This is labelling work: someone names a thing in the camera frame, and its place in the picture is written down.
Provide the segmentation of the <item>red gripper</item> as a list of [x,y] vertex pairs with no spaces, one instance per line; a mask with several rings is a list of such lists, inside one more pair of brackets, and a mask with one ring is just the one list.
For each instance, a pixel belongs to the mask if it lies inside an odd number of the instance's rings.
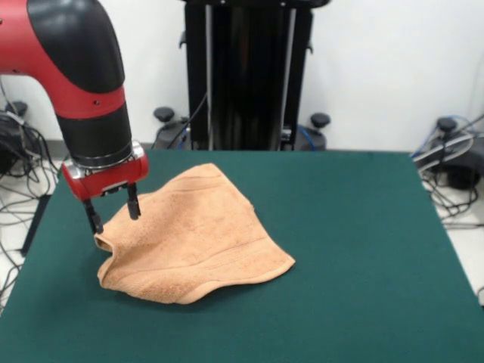
[[62,173],[70,190],[77,199],[83,200],[82,204],[93,234],[101,234],[104,226],[90,199],[128,185],[126,189],[129,216],[132,220],[137,220],[141,216],[141,209],[136,183],[147,177],[148,170],[147,154],[137,141],[132,141],[129,157],[112,166],[88,169],[76,165],[71,159],[62,164]]

